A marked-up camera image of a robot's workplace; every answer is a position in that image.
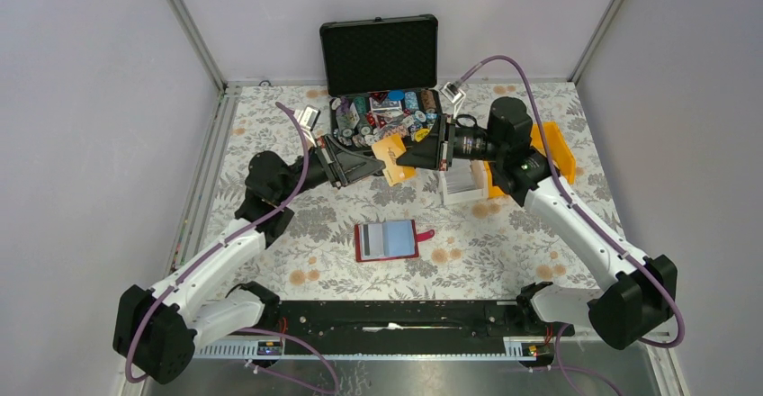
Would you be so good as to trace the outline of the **gold credit card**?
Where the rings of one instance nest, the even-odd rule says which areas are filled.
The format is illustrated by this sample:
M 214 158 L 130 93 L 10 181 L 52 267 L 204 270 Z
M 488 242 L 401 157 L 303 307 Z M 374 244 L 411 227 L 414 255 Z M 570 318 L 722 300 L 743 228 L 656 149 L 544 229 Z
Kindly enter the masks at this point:
M 371 145 L 374 156 L 384 164 L 382 173 L 389 186 L 401 184 L 416 175 L 416 169 L 398 164 L 398 157 L 406 152 L 400 135 L 390 135 Z

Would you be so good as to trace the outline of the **white plastic bin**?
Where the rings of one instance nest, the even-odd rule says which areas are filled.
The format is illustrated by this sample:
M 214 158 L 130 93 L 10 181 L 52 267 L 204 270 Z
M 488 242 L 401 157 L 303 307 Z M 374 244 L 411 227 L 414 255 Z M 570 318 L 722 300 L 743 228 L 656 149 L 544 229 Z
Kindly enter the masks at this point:
M 456 159 L 446 171 L 440 171 L 438 177 L 445 206 L 484 200 L 489 196 L 488 178 L 482 161 Z

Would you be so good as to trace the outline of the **yellow bin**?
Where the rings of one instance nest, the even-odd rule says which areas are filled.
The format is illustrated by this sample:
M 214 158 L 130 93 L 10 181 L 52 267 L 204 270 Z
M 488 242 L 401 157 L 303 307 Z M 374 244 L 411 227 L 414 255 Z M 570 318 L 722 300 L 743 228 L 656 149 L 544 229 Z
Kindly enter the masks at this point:
M 546 141 L 543 141 L 540 127 L 534 124 L 531 129 L 531 145 L 543 155 L 546 155 L 544 143 L 550 145 L 554 165 L 560 170 L 561 175 L 570 185 L 573 185 L 577 174 L 577 161 L 574 158 L 561 129 L 554 121 L 543 123 L 543 132 Z
M 503 190 L 495 184 L 494 181 L 494 175 L 492 174 L 492 169 L 490 162 L 484 161 L 483 162 L 484 168 L 485 168 L 485 175 L 487 179 L 487 191 L 488 191 L 488 198 L 498 198 L 498 197 L 504 197 L 507 194 L 503 192 Z

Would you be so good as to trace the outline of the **white grey credit card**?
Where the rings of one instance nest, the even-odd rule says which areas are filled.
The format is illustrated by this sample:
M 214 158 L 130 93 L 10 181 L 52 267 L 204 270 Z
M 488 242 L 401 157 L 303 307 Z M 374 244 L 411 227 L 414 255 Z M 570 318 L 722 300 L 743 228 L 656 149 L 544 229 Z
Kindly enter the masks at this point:
M 363 261 L 386 257 L 383 223 L 364 224 L 359 235 L 360 257 Z

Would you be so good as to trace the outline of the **red leather card holder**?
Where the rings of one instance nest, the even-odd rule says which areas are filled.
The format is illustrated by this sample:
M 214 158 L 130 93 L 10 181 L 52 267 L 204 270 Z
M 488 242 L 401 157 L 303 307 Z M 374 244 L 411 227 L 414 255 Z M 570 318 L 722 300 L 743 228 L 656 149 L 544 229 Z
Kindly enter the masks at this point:
M 363 261 L 360 257 L 359 231 L 362 225 L 371 223 L 384 224 L 386 257 Z M 364 224 L 356 224 L 354 229 L 355 261 L 357 263 L 418 258 L 420 256 L 419 244 L 429 241 L 435 236 L 433 229 L 418 231 L 413 220 L 388 220 Z

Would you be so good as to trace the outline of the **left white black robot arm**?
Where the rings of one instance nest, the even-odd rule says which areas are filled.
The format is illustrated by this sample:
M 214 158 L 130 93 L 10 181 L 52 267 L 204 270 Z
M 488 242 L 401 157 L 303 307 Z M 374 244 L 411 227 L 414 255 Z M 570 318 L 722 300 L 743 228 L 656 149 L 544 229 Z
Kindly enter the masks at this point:
M 273 151 L 255 154 L 244 200 L 222 233 L 166 278 L 149 288 L 133 285 L 121 295 L 112 346 L 125 359 L 128 382 L 170 383 L 197 349 L 240 329 L 266 334 L 276 328 L 280 312 L 251 283 L 224 301 L 207 301 L 234 271 L 282 236 L 297 195 L 323 184 L 351 185 L 384 168 L 379 159 L 346 149 L 331 136 L 302 150 L 292 164 Z

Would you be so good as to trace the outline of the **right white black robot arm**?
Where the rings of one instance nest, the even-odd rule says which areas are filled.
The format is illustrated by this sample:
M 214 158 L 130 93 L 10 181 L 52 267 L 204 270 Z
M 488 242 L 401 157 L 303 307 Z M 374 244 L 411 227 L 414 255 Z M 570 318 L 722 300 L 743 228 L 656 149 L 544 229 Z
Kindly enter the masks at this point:
M 610 347 L 622 350 L 670 319 L 675 301 L 676 265 L 664 255 L 650 257 L 612 230 L 572 192 L 567 180 L 531 143 L 534 122 L 525 104 L 499 97 L 486 127 L 466 114 L 442 115 L 434 128 L 396 158 L 402 167 L 445 171 L 455 159 L 489 163 L 494 183 L 520 207 L 539 217 L 577 255 L 597 288 L 564 288 L 533 283 L 518 296 L 517 326 L 537 335 L 551 322 L 594 329 Z

